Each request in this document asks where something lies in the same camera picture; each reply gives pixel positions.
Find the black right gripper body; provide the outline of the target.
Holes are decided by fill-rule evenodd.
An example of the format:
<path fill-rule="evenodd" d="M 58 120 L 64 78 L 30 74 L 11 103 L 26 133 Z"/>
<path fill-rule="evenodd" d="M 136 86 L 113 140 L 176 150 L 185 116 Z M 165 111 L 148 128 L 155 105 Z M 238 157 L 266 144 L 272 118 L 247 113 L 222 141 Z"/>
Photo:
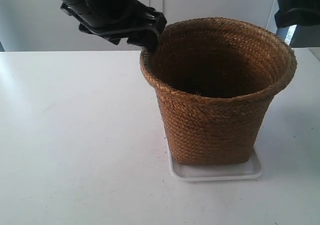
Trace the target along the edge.
<path fill-rule="evenodd" d="M 278 28 L 320 24 L 320 0 L 277 0 L 277 3 L 274 20 Z"/>

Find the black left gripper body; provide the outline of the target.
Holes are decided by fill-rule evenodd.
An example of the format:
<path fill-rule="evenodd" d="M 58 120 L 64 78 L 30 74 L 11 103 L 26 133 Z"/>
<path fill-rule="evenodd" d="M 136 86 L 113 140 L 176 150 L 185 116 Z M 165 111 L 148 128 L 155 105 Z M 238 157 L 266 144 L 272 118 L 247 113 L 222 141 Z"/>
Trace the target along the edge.
<path fill-rule="evenodd" d="M 63 2 L 67 15 L 79 22 L 80 32 L 101 37 L 114 45 L 128 39 L 127 33 L 163 33 L 167 20 L 162 12 L 138 0 L 84 0 L 78 4 Z"/>

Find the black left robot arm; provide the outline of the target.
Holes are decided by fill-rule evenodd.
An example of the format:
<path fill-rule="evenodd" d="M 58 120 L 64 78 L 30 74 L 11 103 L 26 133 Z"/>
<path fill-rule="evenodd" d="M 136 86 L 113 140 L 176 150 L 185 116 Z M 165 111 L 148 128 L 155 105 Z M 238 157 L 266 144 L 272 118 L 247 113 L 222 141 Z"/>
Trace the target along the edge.
<path fill-rule="evenodd" d="M 130 45 L 154 52 L 167 20 L 165 15 L 138 0 L 61 0 L 61 10 L 79 22 L 79 31 L 114 45 Z"/>

